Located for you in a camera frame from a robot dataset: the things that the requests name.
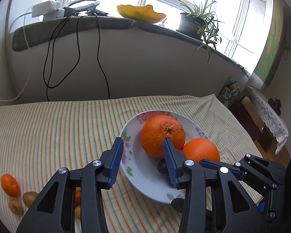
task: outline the spider plant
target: spider plant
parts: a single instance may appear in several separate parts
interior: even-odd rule
[[[218,35],[219,32],[219,25],[218,25],[218,20],[217,20],[217,15],[214,11],[209,11],[207,12],[207,9],[216,1],[212,1],[211,3],[208,4],[209,0],[205,1],[205,4],[201,2],[201,4],[198,6],[194,2],[192,3],[193,6],[190,7],[187,3],[182,2],[181,0],[177,0],[180,2],[180,6],[186,7],[190,13],[188,13],[186,16],[187,17],[195,17],[195,18],[201,18],[204,22],[204,25],[199,24],[198,22],[197,25],[199,27],[199,30],[197,31],[197,34],[202,33],[204,43],[200,45],[199,47],[196,48],[195,51],[197,51],[199,48],[205,46],[208,51],[208,61],[210,60],[210,49],[214,48],[216,49],[216,44],[220,41],[222,41],[222,38]]]

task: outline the gray window sill cloth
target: gray window sill cloth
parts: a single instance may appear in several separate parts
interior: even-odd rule
[[[57,27],[57,25],[63,20],[63,18],[54,19],[46,22],[37,22],[32,23],[25,26],[25,33],[26,38],[29,44],[29,47],[33,47],[45,42],[48,42],[50,40],[50,37],[52,35],[52,32]],[[72,17],[62,31],[59,33],[58,37],[63,37],[68,34],[73,34],[76,32],[76,22],[78,20],[78,17]],[[137,27],[140,30],[156,33],[156,34],[162,34],[169,37],[174,37],[179,40],[186,41],[188,43],[194,44],[196,46],[199,46],[202,44],[201,41],[191,38],[189,36],[186,36],[184,34],[181,34],[179,32],[163,28],[154,24],[149,24],[141,21],[136,21],[132,19],[127,18],[116,18],[116,17],[98,17],[98,23],[99,28],[103,30],[107,29],[113,29],[113,30],[127,30],[132,27]],[[53,39],[63,26],[64,22],[57,28],[55,34],[53,35]],[[95,16],[87,16],[80,19],[78,24],[78,32],[81,31],[87,31],[90,29],[96,29],[97,28],[97,21]],[[23,34],[23,27],[20,27],[16,29],[13,35],[13,41],[12,41],[12,49],[14,51],[23,51],[27,49],[27,45],[25,42],[24,34]],[[212,52],[216,53],[216,55],[222,57],[225,60],[228,60],[232,62],[234,65],[241,68],[244,73],[250,77],[250,74],[247,72],[247,70],[241,66],[239,63],[237,63],[235,60],[232,60],[231,58],[225,56],[224,54],[215,51],[214,49],[211,49]]]

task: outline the plate rim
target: plate rim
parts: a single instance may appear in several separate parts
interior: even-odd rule
[[[152,111],[166,111],[166,112],[169,112],[169,113],[171,113],[171,114],[177,114],[177,115],[180,115],[180,116],[182,116],[182,117],[188,119],[189,121],[193,122],[194,124],[196,124],[196,123],[195,123],[194,121],[192,121],[191,119],[189,119],[189,118],[187,118],[186,116],[184,116],[184,115],[182,115],[182,114],[179,114],[179,113],[177,113],[177,112],[173,112],[173,111],[170,111],[170,110],[162,110],[162,109],[147,110],[147,111],[140,112],[140,113],[134,115],[132,118],[130,118],[130,119],[125,123],[125,125],[123,126],[123,128],[122,128],[122,130],[121,130],[121,132],[120,132],[120,134],[119,134],[119,137],[121,137],[122,132],[125,130],[126,125],[130,122],[130,120],[132,120],[133,118],[135,118],[136,116],[138,116],[138,115],[140,115],[140,114],[143,114],[143,113],[146,113],[146,112],[152,112]],[[124,164],[122,163],[122,159],[121,159],[120,167],[121,167],[122,171],[124,172],[126,178],[129,180],[129,182],[130,182],[130,183],[131,183],[131,184],[132,184],[132,185],[133,185],[133,186],[134,186],[134,187],[135,187],[135,188],[136,188],[140,193],[142,193],[142,194],[145,195],[146,197],[148,197],[148,198],[154,200],[153,198],[149,197],[148,194],[146,194],[145,192],[143,192],[139,187],[137,187],[137,186],[135,185],[135,183],[133,183],[133,182],[131,181],[131,179],[130,179],[128,173],[127,173],[126,170],[125,170],[125,166],[124,166]]]

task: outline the black figurine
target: black figurine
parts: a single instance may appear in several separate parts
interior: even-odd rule
[[[268,104],[272,107],[272,109],[277,113],[277,115],[281,115],[281,103],[279,99],[275,99],[273,100],[272,98],[270,98],[268,100]]]

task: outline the floral plate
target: floral plate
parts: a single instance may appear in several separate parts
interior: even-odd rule
[[[159,159],[151,158],[141,146],[140,132],[143,125],[154,116],[167,115],[178,120],[185,131],[185,142],[203,137],[202,129],[190,119],[165,110],[149,110],[135,115],[123,127],[120,137],[124,140],[121,168],[126,177],[145,196],[170,204],[174,198],[184,198],[185,190],[177,190],[166,182],[165,174],[157,171]]]

